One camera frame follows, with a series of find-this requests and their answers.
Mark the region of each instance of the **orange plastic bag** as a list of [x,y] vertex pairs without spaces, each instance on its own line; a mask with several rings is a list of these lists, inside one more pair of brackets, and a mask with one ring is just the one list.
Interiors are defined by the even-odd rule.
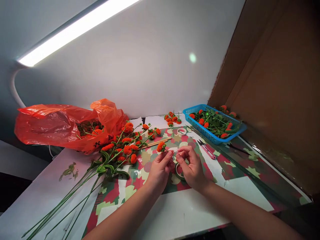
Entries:
[[[93,111],[58,104],[19,108],[14,133],[25,144],[60,146],[90,154],[100,145],[113,141],[128,120],[122,109],[117,109],[115,103],[108,99],[95,101],[90,107]],[[91,119],[98,119],[105,127],[104,132],[92,138],[79,139],[76,123]]]

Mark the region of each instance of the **scissors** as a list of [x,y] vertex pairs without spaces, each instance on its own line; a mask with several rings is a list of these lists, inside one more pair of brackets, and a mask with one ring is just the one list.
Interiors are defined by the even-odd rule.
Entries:
[[213,152],[211,150],[209,150],[209,148],[207,148],[207,146],[204,142],[202,142],[201,140],[197,140],[197,142],[203,148],[203,150],[206,151],[206,153],[209,155],[209,157],[212,160],[216,160],[216,156],[213,154]]

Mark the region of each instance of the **hand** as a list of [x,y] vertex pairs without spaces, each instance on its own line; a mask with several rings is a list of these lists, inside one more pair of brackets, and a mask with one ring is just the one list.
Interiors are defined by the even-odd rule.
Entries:
[[152,162],[151,170],[145,185],[150,186],[152,189],[156,189],[159,191],[159,194],[165,189],[170,170],[174,168],[172,155],[173,153],[171,151],[162,152]]
[[200,158],[191,146],[183,146],[178,149],[177,161],[182,168],[184,178],[190,187],[202,192],[209,185],[209,181],[203,174]]

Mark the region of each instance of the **white table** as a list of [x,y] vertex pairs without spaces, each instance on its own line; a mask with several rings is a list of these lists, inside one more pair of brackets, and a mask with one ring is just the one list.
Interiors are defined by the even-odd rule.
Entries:
[[[183,115],[181,120],[181,126],[189,125]],[[139,118],[132,122],[134,126],[137,126],[142,120]],[[160,129],[167,127],[167,123],[162,117],[147,117],[146,123],[149,122],[153,127]],[[267,211],[273,210],[269,202],[248,177],[225,181],[221,175],[219,163],[212,161],[205,152],[202,152],[202,154],[220,186]],[[74,150],[64,149],[0,217],[0,240],[21,239],[21,236],[55,207],[76,183],[73,179],[69,180],[67,176],[63,177],[62,181],[58,181],[62,172],[68,168],[68,165],[72,164],[72,162],[76,163],[75,169],[79,170],[78,179],[80,179],[89,167],[90,160],[94,158],[97,158],[97,154],[86,156]],[[44,239],[46,233],[89,193],[95,180],[96,178],[91,178],[43,227],[34,239]],[[297,190],[309,200],[298,188]],[[81,239],[98,192],[99,189],[91,194],[68,239]],[[101,222],[103,218],[115,211],[117,207],[119,206],[102,208],[98,222]],[[148,215],[138,229],[134,239],[149,239],[151,235],[153,239],[155,239],[155,236],[156,239],[172,239],[229,222],[217,214],[210,205],[206,204],[202,196],[193,189],[162,195],[151,212],[157,213],[157,217],[151,219],[151,214]],[[68,216],[52,231],[47,239],[62,239],[75,214]]]

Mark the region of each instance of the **white wall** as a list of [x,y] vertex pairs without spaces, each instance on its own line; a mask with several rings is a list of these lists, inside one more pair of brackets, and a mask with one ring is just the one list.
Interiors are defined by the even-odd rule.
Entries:
[[0,172],[34,180],[49,163],[0,141]]
[[27,106],[108,98],[131,118],[207,103],[243,4],[142,0],[19,72],[17,90]]
[[[9,78],[13,61],[34,44],[86,9],[95,0],[4,0],[0,1],[0,139],[26,151],[45,158],[47,147],[32,147],[20,143],[13,128],[18,108],[9,93]],[[42,86],[50,88],[52,83],[43,81]],[[33,84],[24,86],[23,92],[33,102],[55,102],[43,96],[33,96]]]

